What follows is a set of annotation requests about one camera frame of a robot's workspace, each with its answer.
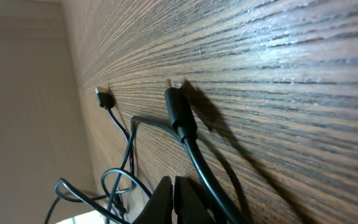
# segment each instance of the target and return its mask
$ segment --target wooden wall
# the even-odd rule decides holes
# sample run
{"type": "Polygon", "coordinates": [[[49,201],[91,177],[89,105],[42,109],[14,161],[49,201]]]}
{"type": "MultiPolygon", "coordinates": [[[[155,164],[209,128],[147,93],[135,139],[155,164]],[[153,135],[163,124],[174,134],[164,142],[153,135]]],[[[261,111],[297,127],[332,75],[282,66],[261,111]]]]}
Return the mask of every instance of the wooden wall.
{"type": "Polygon", "coordinates": [[[96,190],[82,120],[60,5],[0,1],[0,223],[43,223],[60,177],[96,190]]]}
{"type": "MultiPolygon", "coordinates": [[[[125,141],[95,86],[111,88],[129,127],[168,118],[164,81],[187,79],[202,152],[256,223],[358,223],[358,1],[62,4],[98,185],[125,141]]],[[[165,175],[197,179],[163,131],[141,126],[136,146],[151,189],[165,175]]],[[[146,200],[124,198],[131,220],[146,200]]]]}

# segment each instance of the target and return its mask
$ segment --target dark wood panel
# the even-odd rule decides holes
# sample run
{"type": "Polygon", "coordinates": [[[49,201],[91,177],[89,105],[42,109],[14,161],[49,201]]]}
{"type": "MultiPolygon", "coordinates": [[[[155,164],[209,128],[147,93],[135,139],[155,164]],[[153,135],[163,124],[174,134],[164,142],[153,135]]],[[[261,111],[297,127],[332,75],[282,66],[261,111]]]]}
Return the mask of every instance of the dark wood panel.
{"type": "MultiPolygon", "coordinates": [[[[168,118],[165,79],[188,80],[201,150],[256,223],[358,223],[358,1],[63,1],[63,9],[97,183],[119,165],[125,142],[93,88],[112,89],[129,127],[134,115],[168,118]]],[[[140,126],[136,146],[150,188],[165,175],[197,179],[160,130],[140,126]]],[[[131,218],[146,202],[137,191],[125,200],[131,218]]]]}

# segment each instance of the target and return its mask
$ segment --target usb connector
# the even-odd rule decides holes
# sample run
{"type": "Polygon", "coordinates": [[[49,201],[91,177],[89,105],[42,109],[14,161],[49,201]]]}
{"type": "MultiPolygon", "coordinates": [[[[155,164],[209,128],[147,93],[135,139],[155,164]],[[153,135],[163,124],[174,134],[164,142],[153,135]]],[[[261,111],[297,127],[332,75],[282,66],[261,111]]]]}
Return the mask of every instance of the usb connector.
{"type": "Polygon", "coordinates": [[[111,109],[114,107],[114,99],[112,98],[112,95],[109,93],[109,90],[107,88],[97,86],[94,90],[96,92],[96,97],[99,101],[100,107],[106,109],[111,109]]]}
{"type": "Polygon", "coordinates": [[[185,142],[185,139],[195,141],[197,139],[197,123],[187,97],[180,89],[172,87],[170,80],[165,83],[167,84],[164,94],[165,102],[172,128],[178,131],[182,143],[185,142]]]}

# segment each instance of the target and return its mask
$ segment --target beige wall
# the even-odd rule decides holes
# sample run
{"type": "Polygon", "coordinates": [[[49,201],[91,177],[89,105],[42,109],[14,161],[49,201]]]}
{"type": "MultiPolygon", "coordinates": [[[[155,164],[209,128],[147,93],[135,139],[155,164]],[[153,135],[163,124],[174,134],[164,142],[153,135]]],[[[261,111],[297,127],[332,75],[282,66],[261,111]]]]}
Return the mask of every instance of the beige wall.
{"type": "Polygon", "coordinates": [[[95,191],[80,111],[60,5],[0,1],[0,223],[43,223],[59,177],[95,191]]]}

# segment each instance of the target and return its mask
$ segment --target cable strain relief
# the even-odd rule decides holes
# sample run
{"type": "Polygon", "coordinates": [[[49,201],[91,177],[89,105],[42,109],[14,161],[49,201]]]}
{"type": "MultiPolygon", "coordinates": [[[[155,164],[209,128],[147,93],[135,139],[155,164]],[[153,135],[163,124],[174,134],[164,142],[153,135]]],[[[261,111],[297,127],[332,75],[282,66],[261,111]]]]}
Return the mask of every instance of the cable strain relief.
{"type": "Polygon", "coordinates": [[[177,130],[182,143],[185,143],[185,139],[189,139],[191,141],[195,141],[197,139],[197,132],[193,128],[180,126],[177,130]]]}

